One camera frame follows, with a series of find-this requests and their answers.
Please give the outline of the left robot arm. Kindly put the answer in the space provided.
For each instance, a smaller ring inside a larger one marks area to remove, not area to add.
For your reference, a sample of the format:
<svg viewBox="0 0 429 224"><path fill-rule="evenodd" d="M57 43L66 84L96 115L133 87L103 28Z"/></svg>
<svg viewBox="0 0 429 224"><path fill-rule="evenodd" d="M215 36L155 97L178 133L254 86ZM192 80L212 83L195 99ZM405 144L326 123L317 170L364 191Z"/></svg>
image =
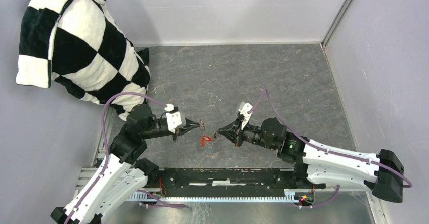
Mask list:
<svg viewBox="0 0 429 224"><path fill-rule="evenodd" d="M147 149L146 140L171 136L176 141L178 136L201 127L177 107L168 105L167 109L157 118L147 104L132 108L126 124L84 188L65 207L52 211L55 223L105 223L133 193L158 183L159 167L146 158L139 158Z"/></svg>

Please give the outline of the metal key organizer red handle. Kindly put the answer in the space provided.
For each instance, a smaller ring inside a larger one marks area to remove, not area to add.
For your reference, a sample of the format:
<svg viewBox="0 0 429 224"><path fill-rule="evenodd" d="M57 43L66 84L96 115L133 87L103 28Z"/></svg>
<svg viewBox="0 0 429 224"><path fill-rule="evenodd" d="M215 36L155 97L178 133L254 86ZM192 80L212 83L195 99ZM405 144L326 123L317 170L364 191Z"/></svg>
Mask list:
<svg viewBox="0 0 429 224"><path fill-rule="evenodd" d="M206 134L205 124L202 120L200 121L200 129L201 129L200 142L201 142L201 146L204 148L207 142L212 141L212 138Z"/></svg>

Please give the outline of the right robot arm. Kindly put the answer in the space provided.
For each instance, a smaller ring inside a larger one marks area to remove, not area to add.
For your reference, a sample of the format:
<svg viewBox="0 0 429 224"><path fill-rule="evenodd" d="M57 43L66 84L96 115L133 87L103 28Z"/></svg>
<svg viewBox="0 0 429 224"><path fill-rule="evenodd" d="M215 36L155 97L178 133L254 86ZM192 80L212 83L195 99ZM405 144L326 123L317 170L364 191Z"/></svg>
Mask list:
<svg viewBox="0 0 429 224"><path fill-rule="evenodd" d="M215 136L224 136L236 147L244 142L277 152L282 161L294 164L293 183L362 188L381 200L403 201L401 176L404 166L393 151L361 153L331 147L304 136L297 137L277 118L264 120L261 126L242 126L243 117L219 128Z"/></svg>

